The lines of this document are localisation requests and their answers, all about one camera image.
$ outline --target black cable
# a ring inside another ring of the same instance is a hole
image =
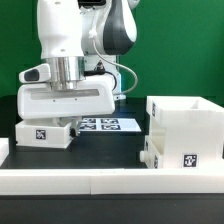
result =
[[[114,77],[115,84],[114,84],[114,88],[112,89],[112,91],[115,90],[115,88],[117,87],[117,79],[116,79],[115,75],[111,72],[104,71],[104,70],[102,70],[102,71],[100,71],[100,70],[84,71],[84,76],[86,77],[86,76],[94,76],[94,75],[104,75],[105,73],[112,75]]]

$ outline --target black table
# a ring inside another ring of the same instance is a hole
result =
[[[135,118],[142,133],[82,133],[66,150],[16,147],[16,108],[15,96],[0,98],[0,137],[10,139],[1,169],[145,168],[145,99],[117,103],[112,115]],[[223,208],[223,194],[1,196],[0,223],[223,223]]]

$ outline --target green backdrop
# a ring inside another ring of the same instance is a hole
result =
[[[20,71],[40,63],[37,0],[1,0],[0,96],[17,93]],[[121,63],[136,71],[131,97],[203,96],[224,106],[224,1],[141,0],[138,40]],[[123,73],[125,88],[132,85]]]

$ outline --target white paper with markers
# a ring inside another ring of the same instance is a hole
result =
[[[83,118],[80,131],[141,132],[135,119]]]

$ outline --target white box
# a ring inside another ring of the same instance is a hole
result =
[[[201,97],[147,97],[148,168],[214,168],[223,164],[224,109]]]
[[[62,122],[61,126],[52,119],[24,120],[16,125],[18,146],[67,148],[72,141],[72,122]]]

